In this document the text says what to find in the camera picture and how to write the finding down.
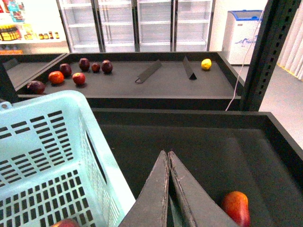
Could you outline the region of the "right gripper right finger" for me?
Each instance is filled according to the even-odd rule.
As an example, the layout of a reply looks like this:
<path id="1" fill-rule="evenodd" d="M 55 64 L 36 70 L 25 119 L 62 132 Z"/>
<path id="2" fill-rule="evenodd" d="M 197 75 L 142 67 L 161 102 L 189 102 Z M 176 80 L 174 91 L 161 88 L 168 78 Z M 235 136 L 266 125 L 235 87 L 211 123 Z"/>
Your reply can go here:
<path id="1" fill-rule="evenodd" d="M 236 227 L 215 203 L 177 155 L 168 153 L 170 178 L 180 220 L 184 227 Z"/>

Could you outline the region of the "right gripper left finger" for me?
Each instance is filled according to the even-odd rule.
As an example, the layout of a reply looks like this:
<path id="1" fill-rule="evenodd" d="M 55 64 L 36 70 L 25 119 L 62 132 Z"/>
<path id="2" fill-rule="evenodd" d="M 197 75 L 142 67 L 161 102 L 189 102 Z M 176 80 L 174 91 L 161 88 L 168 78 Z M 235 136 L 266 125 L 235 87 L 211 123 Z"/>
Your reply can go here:
<path id="1" fill-rule="evenodd" d="M 169 200 L 169 161 L 161 151 L 136 200 L 121 227 L 165 227 Z"/>

